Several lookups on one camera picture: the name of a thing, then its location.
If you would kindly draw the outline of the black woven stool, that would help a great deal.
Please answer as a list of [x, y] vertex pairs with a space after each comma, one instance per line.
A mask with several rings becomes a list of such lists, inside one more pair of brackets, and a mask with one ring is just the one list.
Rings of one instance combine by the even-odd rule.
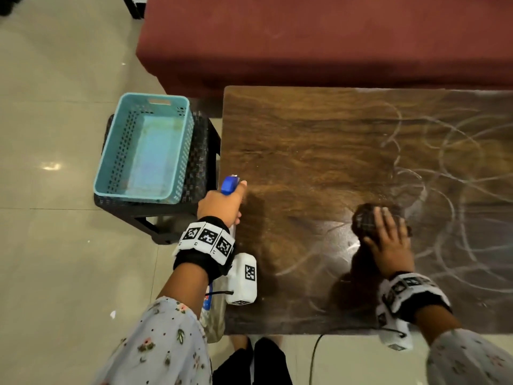
[[121, 201], [93, 195], [95, 206], [148, 234], [157, 245], [179, 241], [186, 225], [196, 216], [198, 202], [217, 188], [217, 156], [221, 138], [209, 118], [193, 112], [195, 122], [182, 198], [177, 204]]

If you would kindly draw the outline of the person's left hand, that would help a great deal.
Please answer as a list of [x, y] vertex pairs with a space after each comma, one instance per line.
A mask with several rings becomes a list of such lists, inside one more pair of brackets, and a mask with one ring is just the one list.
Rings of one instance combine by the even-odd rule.
[[198, 220], [205, 217], [216, 217], [230, 228], [240, 224], [242, 216], [240, 206], [247, 191], [247, 181], [240, 181], [236, 189], [230, 195], [224, 195], [219, 191], [209, 191], [199, 202], [197, 210]]

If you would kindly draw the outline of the black chair leg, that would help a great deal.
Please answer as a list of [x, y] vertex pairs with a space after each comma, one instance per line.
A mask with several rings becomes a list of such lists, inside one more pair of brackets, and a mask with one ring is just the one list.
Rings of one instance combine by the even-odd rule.
[[147, 0], [123, 0], [123, 2], [133, 19], [144, 19]]

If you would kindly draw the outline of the person's left forearm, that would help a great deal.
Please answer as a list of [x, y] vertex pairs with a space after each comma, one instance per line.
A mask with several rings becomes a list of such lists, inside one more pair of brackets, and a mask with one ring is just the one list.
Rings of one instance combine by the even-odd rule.
[[208, 285], [208, 274], [203, 268], [182, 263], [173, 270], [157, 298], [173, 298], [185, 304], [199, 319]]

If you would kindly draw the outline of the dark checked cleaning cloth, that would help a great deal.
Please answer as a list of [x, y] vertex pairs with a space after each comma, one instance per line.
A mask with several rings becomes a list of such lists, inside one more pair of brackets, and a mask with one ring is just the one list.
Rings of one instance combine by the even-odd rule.
[[369, 237], [375, 243], [380, 243], [379, 233], [375, 226], [374, 215], [374, 209], [377, 206], [381, 208], [388, 208], [397, 226], [399, 226], [400, 219], [404, 217], [402, 208], [395, 204], [381, 205], [365, 203], [359, 205], [352, 216], [351, 223], [351, 230], [359, 240], [362, 240], [365, 237]]

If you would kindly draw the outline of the teal perforated plastic basket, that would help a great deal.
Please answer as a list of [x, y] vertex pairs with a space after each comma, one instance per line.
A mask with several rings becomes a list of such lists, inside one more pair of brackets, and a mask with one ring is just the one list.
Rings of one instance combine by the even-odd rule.
[[194, 130], [185, 96], [128, 92], [119, 99], [94, 194], [125, 202], [180, 202]]

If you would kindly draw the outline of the black wristband with marker tags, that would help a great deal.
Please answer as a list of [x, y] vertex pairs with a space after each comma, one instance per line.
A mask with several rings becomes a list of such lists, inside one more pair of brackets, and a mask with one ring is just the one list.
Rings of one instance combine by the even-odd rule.
[[452, 313], [445, 293], [430, 278], [416, 272], [395, 272], [379, 286], [377, 297], [393, 317], [415, 324], [415, 314], [427, 306], [441, 306]]
[[226, 276], [235, 257], [235, 239], [219, 218], [207, 216], [191, 223], [178, 242], [173, 269], [190, 263], [202, 268], [209, 283]]

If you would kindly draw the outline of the floral white sleeve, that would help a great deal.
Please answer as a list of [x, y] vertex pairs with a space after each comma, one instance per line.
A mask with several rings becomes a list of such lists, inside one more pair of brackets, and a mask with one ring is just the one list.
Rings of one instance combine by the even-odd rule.
[[212, 385], [202, 324], [184, 303], [160, 297], [115, 348], [93, 385]]
[[513, 385], [513, 356], [482, 335], [456, 329], [430, 346], [428, 385]]

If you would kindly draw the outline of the maroon upholstered sofa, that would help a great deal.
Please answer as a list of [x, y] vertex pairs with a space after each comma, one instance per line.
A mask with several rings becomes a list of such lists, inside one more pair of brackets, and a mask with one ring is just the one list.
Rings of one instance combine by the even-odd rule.
[[230, 85], [513, 89], [513, 0], [147, 0], [167, 94]]

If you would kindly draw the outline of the person's right forearm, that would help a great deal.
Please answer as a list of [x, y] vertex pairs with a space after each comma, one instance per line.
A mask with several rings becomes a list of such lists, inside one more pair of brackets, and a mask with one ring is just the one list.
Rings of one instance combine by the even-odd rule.
[[445, 332], [463, 328], [449, 310], [439, 305], [428, 305], [417, 310], [414, 319], [414, 324], [429, 346]]

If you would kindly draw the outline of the black trousers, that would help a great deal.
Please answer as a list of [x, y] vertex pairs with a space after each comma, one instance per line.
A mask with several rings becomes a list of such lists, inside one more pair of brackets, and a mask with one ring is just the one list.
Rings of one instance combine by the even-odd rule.
[[275, 339], [231, 335], [234, 352], [213, 371], [212, 385], [293, 385], [286, 356]]

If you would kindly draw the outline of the person's right hand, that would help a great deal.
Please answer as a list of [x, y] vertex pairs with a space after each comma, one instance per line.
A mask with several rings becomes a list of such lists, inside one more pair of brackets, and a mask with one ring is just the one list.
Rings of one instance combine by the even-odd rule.
[[372, 252], [375, 264], [383, 278], [390, 279], [398, 272], [415, 272], [411, 246], [405, 246], [406, 221], [400, 219], [398, 236], [389, 237], [383, 219], [383, 208], [374, 209], [375, 226], [379, 233], [379, 252]]

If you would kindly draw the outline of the clear spray bottle blue trigger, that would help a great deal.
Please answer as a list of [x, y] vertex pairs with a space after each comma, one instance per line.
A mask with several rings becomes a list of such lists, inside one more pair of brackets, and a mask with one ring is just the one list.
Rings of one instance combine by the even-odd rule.
[[224, 335], [227, 285], [227, 276], [221, 276], [207, 288], [200, 323], [209, 344], [219, 342]]

